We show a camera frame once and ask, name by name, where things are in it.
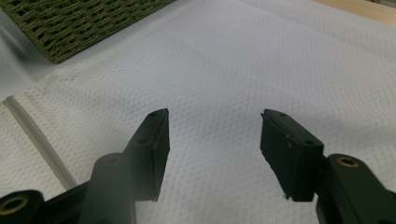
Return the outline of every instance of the screw hole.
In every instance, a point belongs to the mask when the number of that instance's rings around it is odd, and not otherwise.
[[[356,161],[354,161],[354,160],[352,160],[350,158],[347,158],[347,157],[340,157],[340,158],[337,159],[337,161],[340,164],[342,164],[344,166],[347,166],[347,167],[356,168],[356,167],[359,166],[359,164]]]
[[[0,216],[9,215],[21,210],[29,201],[26,195],[16,196],[0,204]]]
[[[314,142],[313,142],[313,141],[310,141],[310,140],[306,140],[306,141],[304,141],[304,143],[305,143],[306,145],[309,145],[309,146],[314,145]]]

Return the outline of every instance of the white fabric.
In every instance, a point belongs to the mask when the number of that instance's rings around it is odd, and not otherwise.
[[[272,108],[396,190],[394,27],[292,0],[177,1],[154,16],[16,95],[78,183],[167,107],[162,193],[137,204],[138,223],[318,223],[314,203],[282,197],[260,152]]]
[[[0,127],[0,197],[12,191],[36,189],[47,200],[64,192],[58,178],[2,104]]]

